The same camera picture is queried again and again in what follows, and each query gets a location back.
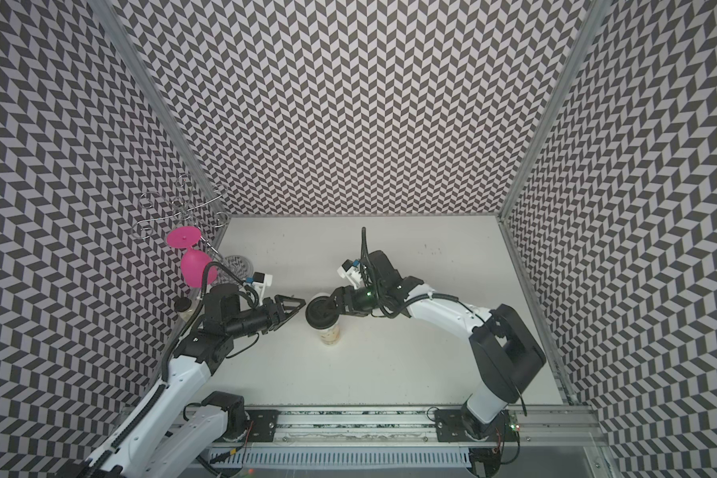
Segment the black plastic cup lid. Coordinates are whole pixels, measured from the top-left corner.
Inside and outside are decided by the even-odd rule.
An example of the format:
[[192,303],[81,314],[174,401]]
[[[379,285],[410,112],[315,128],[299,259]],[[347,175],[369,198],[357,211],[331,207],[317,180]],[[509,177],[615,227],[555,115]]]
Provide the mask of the black plastic cup lid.
[[306,320],[309,326],[317,331],[332,328],[338,323],[340,314],[334,307],[330,296],[315,297],[306,308]]

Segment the printed paper milk tea cup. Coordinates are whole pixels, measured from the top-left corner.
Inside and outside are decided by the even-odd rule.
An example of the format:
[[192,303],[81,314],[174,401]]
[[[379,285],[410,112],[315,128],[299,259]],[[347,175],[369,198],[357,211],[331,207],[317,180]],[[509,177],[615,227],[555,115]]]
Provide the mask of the printed paper milk tea cup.
[[340,340],[341,329],[338,323],[329,328],[318,330],[319,338],[325,345],[332,346]]

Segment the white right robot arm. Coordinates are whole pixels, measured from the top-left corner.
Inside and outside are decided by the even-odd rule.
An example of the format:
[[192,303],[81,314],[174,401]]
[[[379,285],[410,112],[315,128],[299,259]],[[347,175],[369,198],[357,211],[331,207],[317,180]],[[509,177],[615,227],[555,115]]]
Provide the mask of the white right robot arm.
[[480,376],[478,388],[461,406],[462,427],[476,441],[499,432],[507,406],[523,404],[523,393],[547,364],[544,350],[520,315],[505,304],[495,309],[468,305],[420,278],[400,275],[384,251],[368,250],[366,228],[358,256],[338,269],[347,286],[309,303],[309,325],[331,330],[344,316],[403,316],[452,334],[470,348]]

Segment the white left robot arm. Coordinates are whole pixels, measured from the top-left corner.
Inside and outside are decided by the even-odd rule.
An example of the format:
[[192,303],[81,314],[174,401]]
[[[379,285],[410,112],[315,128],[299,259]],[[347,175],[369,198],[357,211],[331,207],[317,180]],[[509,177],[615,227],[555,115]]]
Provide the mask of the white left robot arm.
[[231,355],[236,340],[280,329],[306,302],[282,295],[266,298],[241,278],[209,289],[212,270],[230,271],[217,261],[205,265],[202,298],[180,336],[167,346],[157,382],[88,458],[64,463],[56,476],[177,477],[221,436],[248,436],[243,398],[225,392],[211,394],[175,435],[168,431]]

